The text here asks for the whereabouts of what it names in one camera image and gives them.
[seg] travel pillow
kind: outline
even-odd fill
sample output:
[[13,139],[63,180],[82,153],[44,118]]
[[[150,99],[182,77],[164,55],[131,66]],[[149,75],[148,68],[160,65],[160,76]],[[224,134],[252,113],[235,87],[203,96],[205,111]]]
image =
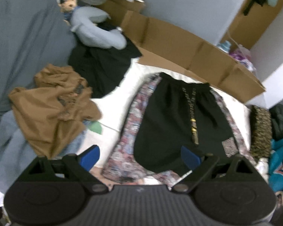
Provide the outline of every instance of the travel pillow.
[[125,37],[118,29],[105,31],[94,23],[104,22],[109,14],[95,7],[78,7],[70,19],[71,31],[80,41],[89,47],[124,49],[127,45]]

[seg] ribbed black surface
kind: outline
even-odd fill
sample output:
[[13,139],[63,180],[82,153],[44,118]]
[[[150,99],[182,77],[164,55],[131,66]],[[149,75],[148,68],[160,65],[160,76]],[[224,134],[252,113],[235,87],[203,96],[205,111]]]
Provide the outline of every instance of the ribbed black surface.
[[203,215],[187,195],[174,194],[163,185],[116,185],[106,195],[93,196],[80,215],[63,225],[224,226]]

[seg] white sheet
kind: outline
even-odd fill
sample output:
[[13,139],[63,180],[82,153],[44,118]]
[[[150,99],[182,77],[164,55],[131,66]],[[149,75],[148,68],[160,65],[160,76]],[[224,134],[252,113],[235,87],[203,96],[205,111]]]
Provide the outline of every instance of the white sheet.
[[[165,72],[173,78],[183,80],[185,82],[197,82],[185,75],[153,66],[146,66],[132,60],[132,64],[125,74],[123,81],[114,91],[102,99],[92,99],[102,112],[102,118],[99,122],[103,126],[103,134],[88,132],[85,142],[78,153],[83,152],[93,144],[100,147],[100,159],[95,166],[103,167],[105,161],[109,157],[114,145],[116,144],[121,131],[124,119],[126,118],[128,108],[133,100],[138,88],[143,83],[148,74],[155,72]],[[248,109],[232,96],[215,89],[224,99],[227,108],[232,114],[245,143],[250,147],[250,128],[248,119]]]

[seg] floral fabric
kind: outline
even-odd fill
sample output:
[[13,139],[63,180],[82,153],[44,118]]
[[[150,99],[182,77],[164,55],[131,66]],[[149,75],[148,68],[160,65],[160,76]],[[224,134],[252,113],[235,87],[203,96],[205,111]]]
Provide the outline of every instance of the floral fabric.
[[[150,75],[135,96],[130,107],[120,140],[103,168],[102,175],[105,178],[114,182],[125,183],[134,182],[137,179],[141,179],[146,176],[152,176],[161,183],[172,187],[184,177],[180,177],[177,173],[170,170],[155,174],[138,164],[133,156],[134,142],[142,122],[143,114],[148,105],[150,96],[160,81],[161,77],[159,76],[159,73]],[[241,132],[239,131],[233,117],[227,109],[223,98],[215,91],[212,90],[211,92],[215,96],[216,102],[226,116],[227,121],[233,130],[239,152],[242,155],[245,155],[248,159],[252,159],[251,155],[248,153]]]

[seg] leopard print fabric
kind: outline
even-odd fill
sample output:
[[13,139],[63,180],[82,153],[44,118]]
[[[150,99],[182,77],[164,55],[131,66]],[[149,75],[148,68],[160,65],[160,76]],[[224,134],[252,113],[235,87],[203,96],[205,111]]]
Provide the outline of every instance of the leopard print fabric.
[[260,158],[269,158],[272,140],[272,124],[269,111],[255,105],[252,106],[250,124],[251,155],[256,162]]

